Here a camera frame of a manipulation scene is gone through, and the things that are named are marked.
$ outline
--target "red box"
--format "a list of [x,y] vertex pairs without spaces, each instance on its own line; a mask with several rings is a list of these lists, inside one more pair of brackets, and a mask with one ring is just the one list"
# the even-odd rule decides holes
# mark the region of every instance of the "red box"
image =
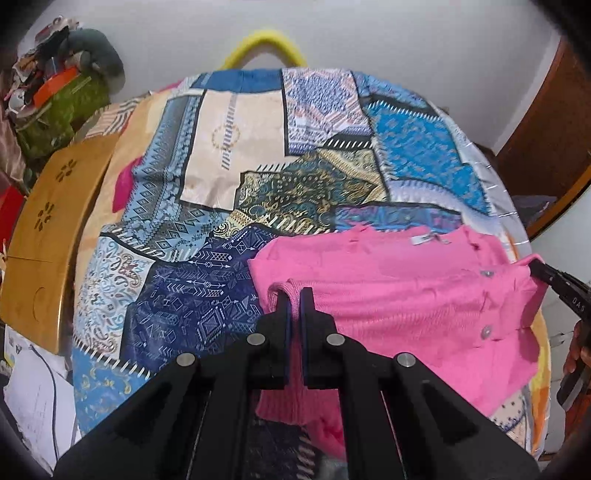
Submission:
[[25,199],[21,192],[12,185],[0,194],[0,251],[2,251],[3,242],[8,248],[24,203]]

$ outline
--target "human hand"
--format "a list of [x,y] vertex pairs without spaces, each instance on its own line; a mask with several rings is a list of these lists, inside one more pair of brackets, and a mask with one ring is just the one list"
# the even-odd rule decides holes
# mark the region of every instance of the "human hand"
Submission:
[[573,339],[570,341],[569,354],[566,357],[566,362],[562,367],[565,375],[571,374],[577,368],[577,360],[580,358],[585,365],[591,367],[591,352],[587,347],[581,350],[577,338],[581,331],[581,322],[578,321],[574,326]]

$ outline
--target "white paper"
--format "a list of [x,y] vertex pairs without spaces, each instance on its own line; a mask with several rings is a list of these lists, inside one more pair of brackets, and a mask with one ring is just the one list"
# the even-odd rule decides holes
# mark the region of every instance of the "white paper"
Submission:
[[[58,458],[77,441],[74,388],[54,372],[56,382],[56,443]],[[50,371],[30,349],[18,354],[4,400],[17,421],[33,457],[52,469],[57,463],[53,442],[54,388]]]
[[57,372],[63,378],[67,377],[68,369],[66,368],[66,359],[59,355],[54,355],[51,352],[41,348],[34,344],[28,338],[23,337],[10,325],[5,326],[4,330],[4,358],[8,365],[14,367],[18,354],[23,350],[28,350],[31,345],[35,347],[35,350],[45,359],[49,366],[54,372]]

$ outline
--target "metal screw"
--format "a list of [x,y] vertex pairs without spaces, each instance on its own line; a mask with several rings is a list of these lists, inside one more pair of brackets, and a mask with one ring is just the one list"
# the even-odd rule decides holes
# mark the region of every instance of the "metal screw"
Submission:
[[486,325],[482,331],[480,332],[480,338],[482,338],[483,340],[486,340],[488,337],[491,336],[492,333],[492,327],[490,325]]
[[401,353],[396,357],[396,361],[403,367],[411,367],[417,363],[417,358],[411,353]]
[[265,343],[265,336],[262,333],[251,333],[246,337],[246,341],[251,345],[262,345]]
[[329,345],[341,346],[345,342],[345,337],[340,333],[331,333],[328,337],[326,337],[326,341],[329,343]]
[[193,355],[192,353],[189,353],[189,352],[181,353],[177,357],[177,363],[181,367],[188,367],[189,365],[193,365],[194,362],[195,362],[195,355]]

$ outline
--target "decorative cutout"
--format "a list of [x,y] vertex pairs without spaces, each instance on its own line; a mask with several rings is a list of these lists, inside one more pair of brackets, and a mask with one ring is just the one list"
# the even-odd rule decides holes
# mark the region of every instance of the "decorative cutout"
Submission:
[[74,159],[69,160],[68,163],[65,164],[60,169],[60,172],[57,174],[56,180],[58,182],[61,182],[66,177],[69,177],[72,174],[72,172],[74,171],[74,167],[76,166],[77,163],[78,163],[77,160],[74,160]]
[[33,229],[39,230],[40,232],[43,230],[43,225],[51,220],[51,211],[53,210],[54,204],[47,202],[45,204],[45,208],[43,210],[39,210],[37,214],[37,221]]

